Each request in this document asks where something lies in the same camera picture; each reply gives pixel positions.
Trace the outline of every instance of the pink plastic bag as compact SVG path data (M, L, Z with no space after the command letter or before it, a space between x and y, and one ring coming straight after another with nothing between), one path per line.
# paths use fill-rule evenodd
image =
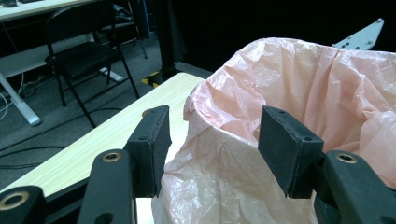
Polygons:
M396 54L265 38L237 51L187 99L188 136L165 165L164 217L317 222L311 200L283 196L257 149L263 105L291 113L324 140L324 152L360 155L396 189Z

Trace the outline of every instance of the trash bag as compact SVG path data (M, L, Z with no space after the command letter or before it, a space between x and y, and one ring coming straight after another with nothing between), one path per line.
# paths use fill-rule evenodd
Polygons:
M263 105L292 114L324 152L360 155L396 189L396 54L264 38L186 100L188 135L164 167L156 223L317 223L314 194L285 198L257 149Z

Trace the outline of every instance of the black mechanical part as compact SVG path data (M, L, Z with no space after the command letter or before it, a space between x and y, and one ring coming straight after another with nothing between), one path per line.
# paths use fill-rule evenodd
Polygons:
M259 151L286 196L314 190L320 224L396 223L396 192L350 152L321 152L323 141L287 112L264 106Z
M169 106L146 111L124 147L131 155L131 162L136 163L136 198L158 197L171 144Z
M0 223L42 223L45 204L43 191L37 186L8 189L0 194Z
M320 161L323 140L288 112L262 107L259 151L267 162L285 196L309 199L312 186L309 172Z
M360 156L332 150L323 162L341 223L396 223L396 198Z
M137 223L131 166L129 153L121 149L105 151L95 158L78 224Z
M169 105L147 110L124 149L95 158L90 177L47 198L36 186L2 192L0 223L137 223L135 198L158 196L171 143Z

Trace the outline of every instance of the black cable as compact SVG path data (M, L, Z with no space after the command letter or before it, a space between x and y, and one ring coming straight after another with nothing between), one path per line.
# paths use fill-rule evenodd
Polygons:
M8 152L6 154L0 155L0 159L4 158L6 156L10 156L10 155L21 153L21 152L25 152L25 151L45 149L45 148L61 148L61 149L64 149L65 147L28 147L28 148L24 148L24 149L21 149L21 150L18 150L18 151Z
M20 169L32 168L32 167L37 167L41 163L42 162L30 163L24 165L0 165L0 170L20 170Z
M25 152L25 151L29 151L29 150L37 150L37 149L43 149L43 148L61 148L63 149L64 147L28 147L25 149L21 149L18 151L14 151L14 152L9 152L7 154L1 155L0 158L4 158L6 156L10 156L13 154L17 154L17 153L21 153L21 152ZM25 169L25 168L32 168L32 167L36 167L39 164L41 164L42 162L37 162L37 163L30 163L30 164L20 164L20 165L0 165L0 170L19 170L19 169Z
M90 112L90 113L94 113L94 112L101 111L101 110L119 110L119 111L121 111L122 109L119 109L119 108L100 108L100 109L93 110L93 111ZM75 120L75 119L79 119L79 118L81 118L81 117L85 117L85 115L82 114L82 115L77 116L77 117L75 117L75 118L73 118L73 119L66 120L65 122L62 122L62 123L58 124L57 126L54 126L54 127L52 127L52 128L49 128L49 129L47 129L47 130L44 131L44 132L34 134L34 135L32 135L32 136L30 136L30 137L28 137L28 138L25 138L25 139L23 139L23 140L21 140L21 141L19 141L19 142L16 142L16 143L14 143L14 144L11 144L11 145L9 145L9 146L7 146L7 147L3 147L3 148L0 149L0 152L5 151L5 150L7 150L7 149L9 149L9 148L11 148L11 147L15 147L16 145L18 145L18 144L20 144L20 143L23 143L23 142L25 142L25 141L28 141L28 140L30 140L30 139L32 139L32 138L38 137L39 135L41 135L41 134L43 134L43 133L47 133L47 132L49 132L49 131L55 130L55 129L57 129L57 128L59 128L59 127L65 125L65 124L67 124L67 123L69 123L69 122L71 122L71 121L73 121L73 120Z
M37 86L29 83L25 83L27 87L30 87L28 89L23 89L23 91L20 93L20 97L22 99L26 99L28 97L31 97L37 93Z

